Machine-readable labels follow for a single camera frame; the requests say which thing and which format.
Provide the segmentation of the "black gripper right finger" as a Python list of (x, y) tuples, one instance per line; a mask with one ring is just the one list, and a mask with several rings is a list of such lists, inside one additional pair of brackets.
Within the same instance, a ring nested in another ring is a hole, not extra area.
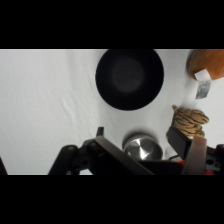
[(170, 146), (184, 161), (183, 175), (203, 175), (206, 170), (207, 140), (202, 137), (189, 139), (175, 127), (167, 132)]

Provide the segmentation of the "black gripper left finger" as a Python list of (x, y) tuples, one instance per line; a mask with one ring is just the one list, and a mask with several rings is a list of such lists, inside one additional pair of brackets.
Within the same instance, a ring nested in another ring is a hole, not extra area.
[(106, 138), (100, 136), (88, 145), (92, 155), (90, 171), (94, 175), (152, 175)]

